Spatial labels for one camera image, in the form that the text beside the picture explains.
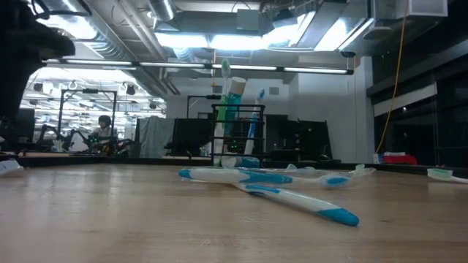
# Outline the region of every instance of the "person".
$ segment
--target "person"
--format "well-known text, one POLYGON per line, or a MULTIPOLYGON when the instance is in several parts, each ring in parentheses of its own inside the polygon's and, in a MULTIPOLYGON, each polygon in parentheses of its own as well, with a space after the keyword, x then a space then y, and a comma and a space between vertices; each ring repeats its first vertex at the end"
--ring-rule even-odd
POLYGON ((101 115, 97 121, 99 123, 99 128, 95 129, 93 133, 97 134, 98 137, 111 137, 117 136, 117 133, 112 133, 112 129, 110 127, 112 120, 107 115, 101 115))

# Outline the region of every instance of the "white wall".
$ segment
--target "white wall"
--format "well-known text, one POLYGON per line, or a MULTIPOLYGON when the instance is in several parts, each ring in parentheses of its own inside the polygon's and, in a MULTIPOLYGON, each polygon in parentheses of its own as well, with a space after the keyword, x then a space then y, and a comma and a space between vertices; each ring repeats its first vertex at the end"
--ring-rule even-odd
MULTIPOLYGON (((187 95, 211 95, 212 88, 209 85, 197 86, 194 82, 193 86, 180 85, 178 83, 177 88, 181 91, 180 96, 170 96, 167 98, 167 112, 166 118, 185 118, 186 117, 186 103, 187 95)), ((265 98, 262 101, 265 107, 265 114, 287 114, 288 105, 288 85, 283 84, 282 80, 262 80, 262 79, 249 79, 247 80, 244 95, 242 96, 242 104, 254 104, 255 97, 260 90, 265 89, 265 98), (279 95, 269 95, 270 87, 278 87, 279 95)), ((195 102, 197 99, 193 98, 190 100, 190 104, 195 102)), ((189 117, 196 118, 198 113, 211 113, 212 104, 219 103, 215 100, 199 99, 198 102, 190 108, 189 117)))
POLYGON ((366 97, 369 69, 370 58, 363 58, 352 76, 298 74, 290 84, 288 118, 327 121, 333 157, 344 163, 372 160, 374 124, 366 97))

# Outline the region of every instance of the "toothbrush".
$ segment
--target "toothbrush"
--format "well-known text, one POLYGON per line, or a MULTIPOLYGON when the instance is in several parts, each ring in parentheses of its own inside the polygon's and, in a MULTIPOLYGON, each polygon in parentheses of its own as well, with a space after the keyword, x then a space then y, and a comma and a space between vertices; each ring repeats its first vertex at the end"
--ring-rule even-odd
MULTIPOLYGON (((263 88, 257 95, 257 98, 255 99, 255 104, 258 105, 262 100, 263 97, 265 96, 265 89, 263 88)), ((259 110, 259 107, 254 107, 254 112, 252 113, 251 116, 251 121, 256 121, 258 120, 258 113, 256 112, 259 110)), ((255 137, 255 129, 257 128, 256 123, 251 123, 250 124, 250 129, 249 129, 249 135, 248 138, 253 138, 255 137)), ((247 140, 246 142, 246 148, 244 150, 244 154, 252 154, 252 151, 254 150, 254 140, 247 140)))
POLYGON ((288 191, 280 188, 270 188, 265 186, 234 184, 235 187, 250 194, 256 194, 264 197, 273 197, 290 204, 297 205, 305 210, 313 211, 321 216, 346 224, 348 226, 357 226, 359 218, 348 210, 329 202, 300 194, 294 191, 288 191))
MULTIPOLYGON (((223 59, 221 63, 221 73, 224 78, 224 87, 223 87, 223 95, 221 97, 220 104, 227 104, 227 79, 231 75, 231 68, 229 61, 227 59, 223 59)), ((226 107, 220 107, 218 109, 218 121, 225 121, 226 118, 226 107)), ((223 137, 224 136, 224 124, 223 123, 216 123, 214 129, 214 136, 215 137, 223 137)), ((215 139, 214 140, 214 153, 222 153, 222 148, 224 146, 223 139, 215 139)), ((221 156, 214 156, 213 157, 215 167, 221 166, 221 156)))
POLYGON ((313 183, 327 188, 342 187, 350 181, 349 177, 334 174, 323 175, 320 178, 297 178, 271 172, 253 172, 246 169, 219 168, 183 169, 179 172, 179 176, 210 183, 313 183))
POLYGON ((427 169, 427 175, 430 178, 443 180, 447 182, 468 183, 468 179, 457 178, 453 176, 452 174, 453 174, 452 170, 435 169, 435 168, 427 169))

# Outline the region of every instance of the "yellow cable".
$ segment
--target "yellow cable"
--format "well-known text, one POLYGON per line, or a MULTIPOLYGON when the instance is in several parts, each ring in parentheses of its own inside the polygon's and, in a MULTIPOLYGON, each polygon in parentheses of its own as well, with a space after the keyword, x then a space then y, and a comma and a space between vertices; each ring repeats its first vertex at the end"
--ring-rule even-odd
POLYGON ((407 21, 409 3, 410 3, 410 0, 407 0, 407 6, 404 11, 403 24, 401 25, 400 51, 398 54, 398 63, 396 65, 395 88, 393 89, 392 102, 390 104, 390 109, 388 111, 387 121, 385 122, 385 128, 383 129, 382 138, 380 139, 379 147, 377 147, 377 150, 375 151, 375 153, 379 153, 379 150, 383 144, 383 140, 385 139, 385 134, 387 133, 388 123, 390 122, 390 115, 393 109, 393 102, 395 101, 396 91, 398 90, 398 81, 400 78, 401 54, 403 53, 404 27, 407 21))

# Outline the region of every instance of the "blue cap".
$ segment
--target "blue cap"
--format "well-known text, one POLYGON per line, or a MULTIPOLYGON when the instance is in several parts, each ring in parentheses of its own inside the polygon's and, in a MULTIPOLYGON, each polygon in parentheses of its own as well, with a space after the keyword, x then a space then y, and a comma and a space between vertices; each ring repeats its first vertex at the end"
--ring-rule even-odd
POLYGON ((359 224, 359 218, 344 208, 322 210, 318 213, 321 216, 325 216, 326 218, 348 226, 357 226, 359 224))
POLYGON ((190 176, 190 169, 182 169, 178 174, 183 178, 192 179, 192 177, 190 176))

